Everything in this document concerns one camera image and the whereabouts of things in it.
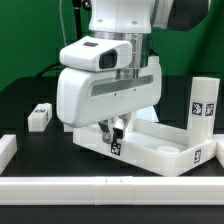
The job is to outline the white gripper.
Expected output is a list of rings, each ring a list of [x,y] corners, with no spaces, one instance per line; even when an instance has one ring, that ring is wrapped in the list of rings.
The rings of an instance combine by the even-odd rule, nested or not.
[[[58,118],[80,128],[99,122],[104,143],[123,139],[130,112],[152,106],[161,97],[161,67],[150,56],[136,78],[120,78],[130,65],[132,44],[86,36],[60,51],[61,72],[56,97]],[[112,120],[119,116],[113,127]]]

